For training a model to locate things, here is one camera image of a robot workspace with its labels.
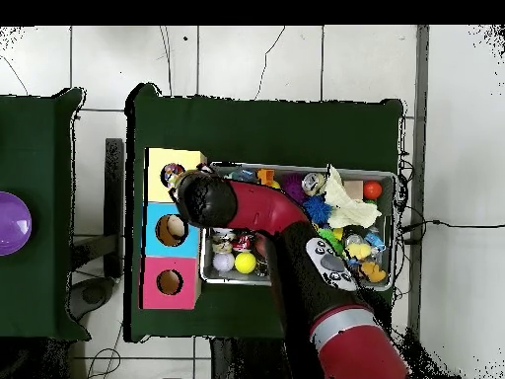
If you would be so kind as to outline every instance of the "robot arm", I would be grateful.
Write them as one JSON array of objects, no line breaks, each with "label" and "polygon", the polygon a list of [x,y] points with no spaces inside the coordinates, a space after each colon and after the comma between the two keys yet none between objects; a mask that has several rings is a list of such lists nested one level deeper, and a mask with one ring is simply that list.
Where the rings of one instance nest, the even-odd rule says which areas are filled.
[{"label": "robot arm", "polygon": [[271,237],[272,286],[280,297],[288,352],[292,343],[299,345],[292,352],[316,356],[325,379],[406,378],[355,279],[288,195],[198,171],[181,176],[171,194],[191,225],[247,228]]}]

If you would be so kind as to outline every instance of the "shape sorter box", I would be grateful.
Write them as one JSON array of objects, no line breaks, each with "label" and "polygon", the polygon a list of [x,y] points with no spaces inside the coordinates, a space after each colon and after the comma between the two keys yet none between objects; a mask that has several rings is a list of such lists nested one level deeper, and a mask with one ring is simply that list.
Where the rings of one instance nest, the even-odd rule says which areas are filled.
[{"label": "shape sorter box", "polygon": [[[142,216],[145,244],[142,243],[141,252],[141,309],[192,310],[200,294],[200,230],[184,222],[183,238],[174,246],[165,245],[156,235],[160,225],[166,225],[164,223],[172,216],[179,216],[169,189],[161,180],[162,171],[171,163],[180,164],[185,170],[193,170],[200,163],[206,163],[206,160],[198,151],[164,148],[147,148],[145,151],[144,176],[147,176],[147,183],[144,185],[147,188],[143,190],[146,210]],[[166,282],[168,272],[171,279],[177,278],[176,285]]]}]

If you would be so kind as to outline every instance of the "green tablecloth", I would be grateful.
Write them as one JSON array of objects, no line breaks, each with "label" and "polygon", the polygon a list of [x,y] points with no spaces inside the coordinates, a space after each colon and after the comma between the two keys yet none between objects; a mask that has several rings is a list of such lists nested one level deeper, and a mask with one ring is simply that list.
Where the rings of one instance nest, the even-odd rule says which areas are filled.
[{"label": "green tablecloth", "polygon": [[[283,336],[269,287],[203,283],[192,311],[138,308],[146,147],[201,151],[209,162],[332,163],[341,169],[397,172],[398,100],[354,104],[164,98],[147,84],[130,94],[126,113],[126,253],[133,258],[125,282],[125,336],[131,333],[135,341],[145,335]],[[391,292],[385,293],[391,300]]]},{"label": "green tablecloth", "polygon": [[0,96],[0,190],[28,206],[33,229],[0,257],[0,337],[85,340],[65,309],[70,270],[71,120],[83,92]]}]

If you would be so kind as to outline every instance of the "blue block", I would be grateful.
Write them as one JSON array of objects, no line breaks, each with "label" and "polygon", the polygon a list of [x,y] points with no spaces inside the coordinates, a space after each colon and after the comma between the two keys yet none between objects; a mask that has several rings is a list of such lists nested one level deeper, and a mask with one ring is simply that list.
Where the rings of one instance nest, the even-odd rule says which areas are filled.
[{"label": "blue block", "polygon": [[165,246],[156,237],[156,224],[167,214],[179,214],[174,203],[149,202],[147,204],[146,256],[193,258],[198,257],[199,230],[189,225],[189,232],[183,243],[176,247]]}]

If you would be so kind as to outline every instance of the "blue spiky ball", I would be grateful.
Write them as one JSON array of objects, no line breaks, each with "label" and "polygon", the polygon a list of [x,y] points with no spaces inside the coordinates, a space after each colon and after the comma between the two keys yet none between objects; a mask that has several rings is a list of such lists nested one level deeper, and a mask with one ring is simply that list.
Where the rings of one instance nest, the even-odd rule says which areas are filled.
[{"label": "blue spiky ball", "polygon": [[312,221],[318,225],[327,223],[332,210],[332,207],[319,195],[309,197],[304,202],[304,208],[309,212]]}]

